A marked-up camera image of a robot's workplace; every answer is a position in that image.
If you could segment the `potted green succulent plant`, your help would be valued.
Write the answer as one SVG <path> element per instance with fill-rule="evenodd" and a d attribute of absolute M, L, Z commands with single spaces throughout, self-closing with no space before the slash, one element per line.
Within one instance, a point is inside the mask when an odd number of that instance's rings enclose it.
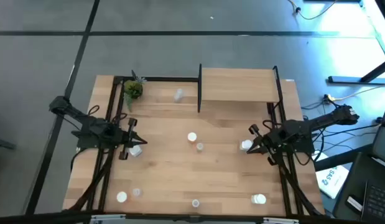
<path fill-rule="evenodd" d="M 132 112 L 132 103 L 140 98 L 143 94 L 143 86 L 146 83 L 144 77 L 137 76 L 134 70 L 131 70 L 132 80 L 127 80 L 124 84 L 124 101 L 129 110 Z"/>

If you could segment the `black desk foot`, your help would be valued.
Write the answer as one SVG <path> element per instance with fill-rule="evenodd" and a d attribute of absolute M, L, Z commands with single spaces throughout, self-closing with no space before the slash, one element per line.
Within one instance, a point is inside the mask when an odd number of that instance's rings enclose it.
<path fill-rule="evenodd" d="M 385 73 L 385 62 L 378 65 L 363 77 L 329 76 L 329 83 L 354 85 L 385 85 L 385 78 L 379 76 Z"/>

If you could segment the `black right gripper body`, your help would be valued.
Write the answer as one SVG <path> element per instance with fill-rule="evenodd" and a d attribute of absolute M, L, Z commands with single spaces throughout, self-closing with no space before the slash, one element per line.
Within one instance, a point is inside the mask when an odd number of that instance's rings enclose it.
<path fill-rule="evenodd" d="M 252 124 L 249 127 L 249 132 L 251 134 L 253 134 L 255 137 L 258 135 L 261 135 L 259 133 L 259 128 L 256 124 Z M 274 158 L 274 152 L 272 152 L 272 150 L 274 149 L 274 144 L 271 142 L 269 137 L 267 137 L 267 135 L 264 135 L 262 137 L 263 137 L 263 145 L 262 146 L 267 147 L 267 153 L 269 154 L 269 157 L 267 158 L 267 160 L 269 161 L 270 165 L 272 165 L 272 166 L 277 165 L 276 159 Z"/>

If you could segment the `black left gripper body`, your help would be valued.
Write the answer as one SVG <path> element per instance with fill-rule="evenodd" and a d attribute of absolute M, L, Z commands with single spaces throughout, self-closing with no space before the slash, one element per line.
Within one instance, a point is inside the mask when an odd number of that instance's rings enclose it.
<path fill-rule="evenodd" d="M 128 148 L 133 147 L 132 145 L 132 132 L 134 130 L 134 127 L 137 124 L 137 119 L 130 118 L 128 121 L 128 130 L 127 135 L 124 137 L 124 143 L 123 143 L 123 149 L 119 153 L 119 160 L 126 160 L 128 158 Z"/>

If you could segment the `black aluminium table frame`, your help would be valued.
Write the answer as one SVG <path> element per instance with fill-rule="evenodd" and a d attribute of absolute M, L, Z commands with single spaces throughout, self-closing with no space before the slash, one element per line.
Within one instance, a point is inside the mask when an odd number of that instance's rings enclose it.
<path fill-rule="evenodd" d="M 176 103 L 179 88 L 184 96 Z M 115 150 L 109 176 L 99 183 L 88 207 L 143 215 L 306 214 L 292 191 L 283 193 L 279 169 L 265 155 L 239 149 L 251 137 L 249 126 L 270 117 L 270 103 L 203 101 L 198 111 L 197 95 L 195 78 L 148 78 L 128 111 L 147 144 L 140 156 L 125 161 L 119 160 L 120 149 Z M 191 132 L 197 134 L 194 143 L 187 139 Z M 200 142 L 204 148 L 197 151 Z M 132 194 L 135 188 L 142 191 L 138 197 Z M 118 192 L 127 193 L 126 202 L 116 200 Z M 266 203 L 251 203 L 254 194 L 265 195 Z M 193 199 L 199 207 L 192 206 Z"/>

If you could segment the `dark laptop screen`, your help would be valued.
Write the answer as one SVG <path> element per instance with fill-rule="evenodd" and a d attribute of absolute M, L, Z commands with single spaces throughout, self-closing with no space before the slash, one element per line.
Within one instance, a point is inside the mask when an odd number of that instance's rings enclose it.
<path fill-rule="evenodd" d="M 373 156 L 385 165 L 385 112 L 379 124 L 380 127 L 373 142 Z"/>

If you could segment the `silver metal bracket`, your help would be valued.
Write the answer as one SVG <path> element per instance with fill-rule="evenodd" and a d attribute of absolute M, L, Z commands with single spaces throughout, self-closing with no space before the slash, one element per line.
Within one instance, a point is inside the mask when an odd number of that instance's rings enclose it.
<path fill-rule="evenodd" d="M 125 220 L 125 214 L 92 215 L 89 224 L 103 224 L 108 221 Z"/>
<path fill-rule="evenodd" d="M 288 218 L 264 217 L 262 224 L 300 224 L 299 220 Z"/>

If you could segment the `black chair foot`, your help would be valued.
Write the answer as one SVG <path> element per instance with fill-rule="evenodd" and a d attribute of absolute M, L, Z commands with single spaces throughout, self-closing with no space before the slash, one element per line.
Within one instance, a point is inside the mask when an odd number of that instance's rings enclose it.
<path fill-rule="evenodd" d="M 11 142 L 8 142 L 8 141 L 0 139 L 0 147 L 6 148 L 6 149 L 10 149 L 10 150 L 14 150 L 16 148 L 16 145 L 11 143 Z"/>

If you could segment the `wooden shelf with black posts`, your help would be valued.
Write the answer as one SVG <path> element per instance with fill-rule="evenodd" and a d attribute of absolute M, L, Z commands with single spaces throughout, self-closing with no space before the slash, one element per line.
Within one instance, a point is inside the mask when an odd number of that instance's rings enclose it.
<path fill-rule="evenodd" d="M 205 68 L 199 65 L 197 110 L 203 101 L 283 103 L 278 67 Z"/>

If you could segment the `dark grey side desk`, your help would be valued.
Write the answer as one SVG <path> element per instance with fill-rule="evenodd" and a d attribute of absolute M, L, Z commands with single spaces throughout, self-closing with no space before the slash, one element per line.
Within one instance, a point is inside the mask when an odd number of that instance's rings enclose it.
<path fill-rule="evenodd" d="M 351 166 L 348 177 L 336 200 L 335 208 L 333 209 L 333 215 L 336 218 L 361 221 L 362 212 L 352 209 L 346 204 L 346 200 L 349 195 L 352 195 L 363 205 L 367 182 L 385 186 L 385 166 L 369 156 L 360 155 Z"/>

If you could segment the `black desk leg bar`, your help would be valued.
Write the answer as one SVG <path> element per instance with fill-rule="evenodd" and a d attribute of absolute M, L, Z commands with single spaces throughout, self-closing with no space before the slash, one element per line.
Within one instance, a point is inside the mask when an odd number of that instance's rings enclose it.
<path fill-rule="evenodd" d="M 322 170 L 326 170 L 326 169 L 330 169 L 333 167 L 354 162 L 358 156 L 371 152 L 372 148 L 373 148 L 372 144 L 367 144 L 365 146 L 356 148 L 354 150 L 350 150 L 348 152 L 344 152 L 341 154 L 337 154 L 335 156 L 318 160 L 317 162 L 314 163 L 315 171 L 318 172 L 318 171 L 322 171 Z"/>

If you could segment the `black laptop keyboard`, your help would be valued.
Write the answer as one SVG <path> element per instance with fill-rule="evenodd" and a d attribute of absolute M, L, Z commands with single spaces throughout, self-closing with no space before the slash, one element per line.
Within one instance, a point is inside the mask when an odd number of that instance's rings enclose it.
<path fill-rule="evenodd" d="M 385 186 L 366 183 L 361 221 L 385 224 Z"/>

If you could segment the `black device with white label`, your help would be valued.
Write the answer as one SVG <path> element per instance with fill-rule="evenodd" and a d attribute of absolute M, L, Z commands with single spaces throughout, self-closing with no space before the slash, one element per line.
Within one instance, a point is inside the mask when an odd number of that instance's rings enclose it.
<path fill-rule="evenodd" d="M 357 201 L 354 196 L 352 195 L 349 195 L 347 200 L 346 200 L 346 204 L 348 206 L 350 206 L 352 209 L 358 211 L 358 212 L 362 212 L 363 211 L 363 206 L 362 204 L 359 203 L 359 201 Z"/>

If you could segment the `white printed paper sheet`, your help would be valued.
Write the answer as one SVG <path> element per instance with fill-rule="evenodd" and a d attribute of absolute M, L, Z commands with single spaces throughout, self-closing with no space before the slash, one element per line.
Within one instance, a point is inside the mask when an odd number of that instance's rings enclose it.
<path fill-rule="evenodd" d="M 348 177 L 349 170 L 342 165 L 316 171 L 316 178 L 319 189 L 331 199 L 336 199 L 345 180 Z"/>

